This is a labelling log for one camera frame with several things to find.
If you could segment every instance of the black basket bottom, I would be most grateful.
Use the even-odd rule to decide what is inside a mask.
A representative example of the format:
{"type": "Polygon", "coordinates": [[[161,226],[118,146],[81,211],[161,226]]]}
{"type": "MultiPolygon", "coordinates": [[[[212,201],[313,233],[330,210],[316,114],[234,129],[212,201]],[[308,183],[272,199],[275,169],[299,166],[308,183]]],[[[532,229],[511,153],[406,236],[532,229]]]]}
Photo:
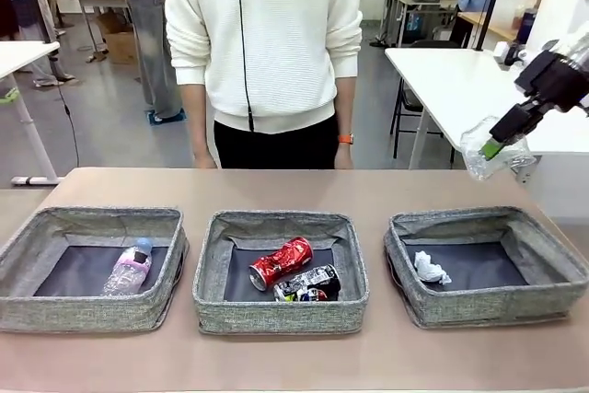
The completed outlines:
{"type": "MultiPolygon", "coordinates": [[[[274,294],[271,288],[265,292],[261,292],[251,283],[249,280],[249,266],[258,258],[270,255],[275,251],[275,249],[240,249],[234,246],[231,251],[224,300],[254,303],[274,301],[274,294]]],[[[327,266],[328,264],[333,265],[333,251],[331,249],[313,250],[313,259],[297,273],[306,272],[318,266],[327,266]]],[[[287,275],[281,281],[288,280],[292,276],[292,274],[287,275]]]]}
{"type": "MultiPolygon", "coordinates": [[[[35,296],[100,296],[122,252],[122,248],[70,246],[35,296]]],[[[167,247],[154,247],[151,253],[151,269],[139,293],[151,289],[156,283],[166,259],[167,247]]]]}
{"type": "Polygon", "coordinates": [[[405,248],[411,264],[415,262],[415,253],[423,250],[432,256],[432,264],[439,264],[448,273],[452,279],[450,284],[425,283],[436,292],[528,285],[500,242],[466,245],[406,244],[405,248]]]}

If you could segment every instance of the white sweater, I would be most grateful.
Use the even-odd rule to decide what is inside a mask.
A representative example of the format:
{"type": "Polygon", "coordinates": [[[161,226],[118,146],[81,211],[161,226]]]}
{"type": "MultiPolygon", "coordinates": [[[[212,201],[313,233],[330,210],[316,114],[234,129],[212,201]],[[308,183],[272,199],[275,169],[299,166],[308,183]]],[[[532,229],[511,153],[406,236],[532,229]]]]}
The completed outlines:
{"type": "MultiPolygon", "coordinates": [[[[360,0],[242,0],[256,132],[282,133],[334,113],[335,78],[356,77],[360,0]]],[[[179,85],[206,85],[215,119],[248,129],[239,0],[166,0],[179,85]]]]}

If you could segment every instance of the white wall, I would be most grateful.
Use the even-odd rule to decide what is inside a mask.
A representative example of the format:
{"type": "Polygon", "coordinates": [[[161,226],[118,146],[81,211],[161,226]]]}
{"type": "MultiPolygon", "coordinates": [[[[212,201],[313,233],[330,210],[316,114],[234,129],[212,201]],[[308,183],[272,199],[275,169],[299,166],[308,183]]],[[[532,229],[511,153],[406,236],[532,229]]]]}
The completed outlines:
{"type": "MultiPolygon", "coordinates": [[[[542,0],[529,44],[546,41],[576,30],[589,20],[583,0],[542,0]]],[[[587,132],[582,135],[589,138],[587,132]]],[[[589,156],[545,156],[528,184],[528,190],[550,216],[560,220],[589,220],[589,156]]]]}

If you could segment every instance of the gray fabric bin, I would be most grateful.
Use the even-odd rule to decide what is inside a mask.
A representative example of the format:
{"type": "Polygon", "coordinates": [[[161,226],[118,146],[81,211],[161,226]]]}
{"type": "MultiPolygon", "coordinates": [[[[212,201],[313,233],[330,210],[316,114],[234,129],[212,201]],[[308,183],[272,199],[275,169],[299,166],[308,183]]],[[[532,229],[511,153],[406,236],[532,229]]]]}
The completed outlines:
{"type": "Polygon", "coordinates": [[[192,294],[205,333],[339,334],[362,327],[368,281],[355,229],[344,215],[220,212],[204,236],[192,294]],[[338,301],[276,302],[271,290],[260,292],[248,280],[249,264],[294,237],[313,247],[309,268],[333,263],[342,286],[338,301]]]}
{"type": "Polygon", "coordinates": [[[513,207],[399,214],[390,220],[385,252],[408,313],[422,328],[565,318],[589,284],[586,261],[513,207]],[[419,250],[453,282],[419,280],[413,267],[419,250]]]}
{"type": "Polygon", "coordinates": [[[181,275],[182,214],[166,208],[49,208],[0,252],[0,330],[123,332],[156,329],[181,275]],[[100,296],[122,251],[149,237],[152,267],[138,295],[100,296]]]}

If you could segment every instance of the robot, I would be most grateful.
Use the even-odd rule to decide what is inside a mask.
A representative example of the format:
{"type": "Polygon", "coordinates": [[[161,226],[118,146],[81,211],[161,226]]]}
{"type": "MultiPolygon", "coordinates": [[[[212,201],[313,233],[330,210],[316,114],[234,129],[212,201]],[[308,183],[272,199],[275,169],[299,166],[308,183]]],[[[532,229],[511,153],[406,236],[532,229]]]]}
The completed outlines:
{"type": "Polygon", "coordinates": [[[533,132],[550,110],[579,107],[589,115],[589,22],[531,60],[515,84],[529,99],[491,128],[491,138],[479,151],[488,161],[533,132]]]}

